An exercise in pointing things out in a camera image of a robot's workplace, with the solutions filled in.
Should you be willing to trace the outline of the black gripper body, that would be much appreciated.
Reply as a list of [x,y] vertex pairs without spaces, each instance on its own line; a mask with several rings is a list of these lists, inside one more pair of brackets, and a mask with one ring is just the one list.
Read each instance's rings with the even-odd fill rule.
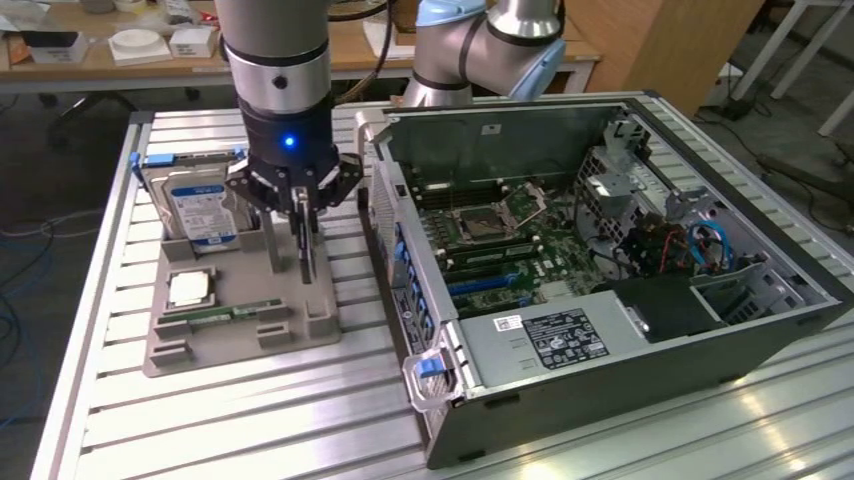
[[323,159],[337,153],[332,139],[332,104],[320,102],[307,110],[276,114],[246,102],[238,104],[248,139],[248,168],[264,175],[287,173],[291,191],[304,188]]

